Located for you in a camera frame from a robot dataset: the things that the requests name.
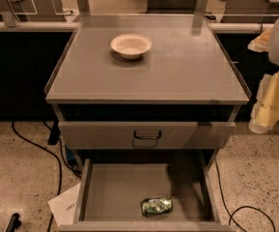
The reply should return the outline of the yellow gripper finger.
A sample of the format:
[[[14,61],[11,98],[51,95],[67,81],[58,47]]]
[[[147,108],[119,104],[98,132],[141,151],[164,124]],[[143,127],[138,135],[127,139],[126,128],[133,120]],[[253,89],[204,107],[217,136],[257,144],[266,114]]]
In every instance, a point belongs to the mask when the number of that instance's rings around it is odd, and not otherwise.
[[[266,133],[279,121],[279,71],[264,75],[256,99],[248,129],[258,134]]]
[[[271,31],[271,28],[264,30],[260,36],[249,43],[248,49],[254,52],[268,52],[270,47]]]

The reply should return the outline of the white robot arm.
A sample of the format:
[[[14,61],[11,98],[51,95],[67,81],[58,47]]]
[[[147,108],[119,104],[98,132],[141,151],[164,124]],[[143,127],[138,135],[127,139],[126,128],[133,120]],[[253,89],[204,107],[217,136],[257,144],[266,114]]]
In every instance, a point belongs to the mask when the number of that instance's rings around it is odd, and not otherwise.
[[[268,53],[268,60],[279,67],[279,18],[253,40],[248,48]],[[266,133],[279,121],[279,71],[265,74],[260,82],[256,102],[251,112],[248,129],[254,133]]]

